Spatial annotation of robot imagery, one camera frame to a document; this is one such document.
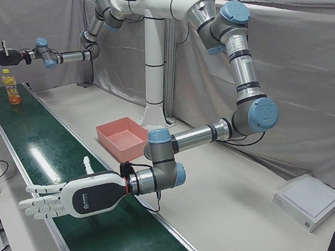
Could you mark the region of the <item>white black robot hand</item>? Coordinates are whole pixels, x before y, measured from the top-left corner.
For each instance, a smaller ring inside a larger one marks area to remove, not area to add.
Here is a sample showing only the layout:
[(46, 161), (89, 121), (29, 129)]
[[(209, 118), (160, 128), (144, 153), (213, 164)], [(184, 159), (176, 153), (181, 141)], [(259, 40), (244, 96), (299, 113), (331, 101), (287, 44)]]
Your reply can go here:
[(83, 164), (85, 176), (55, 185), (29, 185), (26, 192), (39, 196), (20, 201), (18, 207), (35, 219), (82, 218), (113, 210), (129, 194), (127, 182), (116, 172), (94, 172), (87, 156)]

